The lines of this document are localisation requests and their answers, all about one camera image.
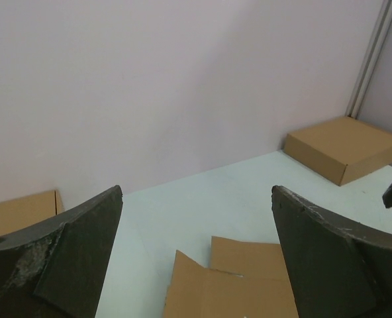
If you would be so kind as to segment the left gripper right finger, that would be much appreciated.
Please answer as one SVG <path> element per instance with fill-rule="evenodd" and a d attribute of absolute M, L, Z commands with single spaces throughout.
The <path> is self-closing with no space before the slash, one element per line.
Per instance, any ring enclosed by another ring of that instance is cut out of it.
<path fill-rule="evenodd" d="M 392 234 L 281 185 L 271 202 L 300 317 L 392 317 Z"/>

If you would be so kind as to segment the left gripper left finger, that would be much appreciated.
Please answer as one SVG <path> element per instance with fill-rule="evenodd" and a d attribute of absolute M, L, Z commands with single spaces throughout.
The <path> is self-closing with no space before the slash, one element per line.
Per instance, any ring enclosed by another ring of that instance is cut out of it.
<path fill-rule="evenodd" d="M 94 317 L 122 209 L 115 185 L 0 236 L 0 317 Z"/>

